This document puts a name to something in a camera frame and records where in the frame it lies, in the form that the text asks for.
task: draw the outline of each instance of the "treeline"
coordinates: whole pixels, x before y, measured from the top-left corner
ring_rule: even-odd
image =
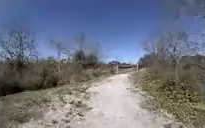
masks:
[[[12,27],[0,32],[0,96],[82,82],[111,73],[98,51],[86,52],[81,34],[77,50],[51,41],[57,57],[39,58],[36,36],[27,29]]]

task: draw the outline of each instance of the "sandy soil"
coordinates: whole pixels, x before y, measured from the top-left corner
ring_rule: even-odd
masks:
[[[19,128],[179,128],[141,107],[144,97],[134,93],[131,84],[129,74],[111,76],[88,90],[91,95],[86,101],[87,110],[63,106],[57,100],[42,119],[31,120]]]
[[[84,128],[162,128],[165,118],[140,107],[143,97],[131,91],[129,74],[115,75],[92,87]]]

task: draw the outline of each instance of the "vegetation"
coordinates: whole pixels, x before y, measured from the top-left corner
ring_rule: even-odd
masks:
[[[39,59],[32,32],[15,25],[0,32],[0,96],[83,82],[110,73],[97,55],[86,54],[82,43],[81,49],[70,56],[61,41],[51,42],[57,59]]]
[[[136,74],[135,81],[151,96],[149,107],[164,109],[188,126],[205,127],[205,56],[194,55],[196,44],[181,32],[165,33],[145,46],[149,54],[139,63],[146,72]]]

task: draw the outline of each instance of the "ground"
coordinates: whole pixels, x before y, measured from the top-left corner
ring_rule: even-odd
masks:
[[[90,89],[84,128],[161,128],[170,120],[140,106],[143,97],[131,90],[129,74],[115,75]]]
[[[53,100],[50,99],[47,105],[41,106],[40,117],[9,127],[178,128],[169,125],[172,124],[172,120],[155,115],[142,107],[144,97],[140,91],[133,91],[134,86],[131,86],[129,76],[130,74],[114,75],[103,81],[91,83],[89,89],[83,86],[87,93],[84,89],[70,94],[64,93],[63,87],[54,89],[53,93],[46,91],[47,96],[53,97]]]

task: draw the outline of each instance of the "tree trunk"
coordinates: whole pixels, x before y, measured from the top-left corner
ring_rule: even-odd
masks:
[[[179,81],[178,63],[175,63],[175,80]]]

